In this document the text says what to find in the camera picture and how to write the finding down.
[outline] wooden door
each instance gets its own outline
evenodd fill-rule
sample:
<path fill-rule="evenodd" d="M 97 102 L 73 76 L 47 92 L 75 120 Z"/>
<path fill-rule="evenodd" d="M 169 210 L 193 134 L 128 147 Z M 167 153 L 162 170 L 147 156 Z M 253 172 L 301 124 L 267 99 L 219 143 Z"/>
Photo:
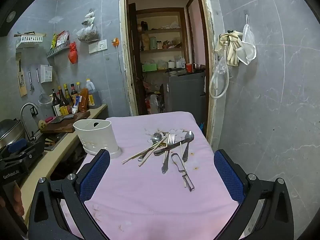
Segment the wooden door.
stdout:
<path fill-rule="evenodd" d="M 145 103 L 146 91 L 143 86 L 142 64 L 140 61 L 140 40 L 138 37 L 136 4 L 128 5 L 129 12 L 129 47 L 133 66 L 132 76 L 139 115 L 148 114 Z"/>

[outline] pink wall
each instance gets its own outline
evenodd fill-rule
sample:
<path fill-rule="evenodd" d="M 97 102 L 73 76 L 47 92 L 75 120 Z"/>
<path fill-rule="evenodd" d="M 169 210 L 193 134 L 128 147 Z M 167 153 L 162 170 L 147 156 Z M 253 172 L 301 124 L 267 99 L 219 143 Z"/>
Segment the pink wall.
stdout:
<path fill-rule="evenodd" d="M 189 7 L 189 15 L 192 28 L 193 46 L 195 51 L 195 62 L 193 63 L 205 65 L 204 39 L 198 0 L 193 0 L 193 2 L 191 3 Z"/>

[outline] metal screw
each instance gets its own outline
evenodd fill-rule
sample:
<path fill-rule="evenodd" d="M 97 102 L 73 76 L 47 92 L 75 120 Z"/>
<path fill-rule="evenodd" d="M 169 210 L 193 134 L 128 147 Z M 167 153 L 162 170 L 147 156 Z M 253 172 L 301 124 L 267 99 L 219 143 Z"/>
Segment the metal screw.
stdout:
<path fill-rule="evenodd" d="M 40 179 L 39 179 L 39 183 L 44 183 L 45 182 L 45 177 L 41 177 Z"/>
<path fill-rule="evenodd" d="M 68 180 L 73 180 L 76 177 L 75 174 L 71 173 L 67 176 Z"/>
<path fill-rule="evenodd" d="M 257 176 L 254 174 L 249 174 L 248 178 L 249 178 L 249 180 L 256 180 Z"/>
<path fill-rule="evenodd" d="M 284 180 L 281 179 L 281 178 L 278 179 L 278 182 L 279 182 L 280 184 L 284 184 Z"/>

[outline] yellow label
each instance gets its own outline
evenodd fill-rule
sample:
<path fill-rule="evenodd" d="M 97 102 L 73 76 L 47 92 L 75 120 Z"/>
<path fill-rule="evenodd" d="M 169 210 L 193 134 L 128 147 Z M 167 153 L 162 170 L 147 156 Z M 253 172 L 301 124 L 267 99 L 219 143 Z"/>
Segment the yellow label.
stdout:
<path fill-rule="evenodd" d="M 93 100 L 93 95 L 89 95 L 89 102 L 88 102 L 89 106 L 94 106 L 94 100 Z"/>
<path fill-rule="evenodd" d="M 68 108 L 67 108 L 66 106 L 60 107 L 60 112 L 61 112 L 62 115 L 67 115 L 67 114 L 69 114 Z"/>

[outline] gray cabinet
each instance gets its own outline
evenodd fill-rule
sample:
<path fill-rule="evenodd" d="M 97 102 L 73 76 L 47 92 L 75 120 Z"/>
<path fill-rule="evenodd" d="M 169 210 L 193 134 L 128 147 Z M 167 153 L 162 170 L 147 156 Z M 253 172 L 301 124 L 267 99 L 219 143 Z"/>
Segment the gray cabinet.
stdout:
<path fill-rule="evenodd" d="M 185 111 L 196 119 L 198 125 L 204 122 L 205 115 L 205 72 L 184 76 L 165 76 L 165 112 Z"/>

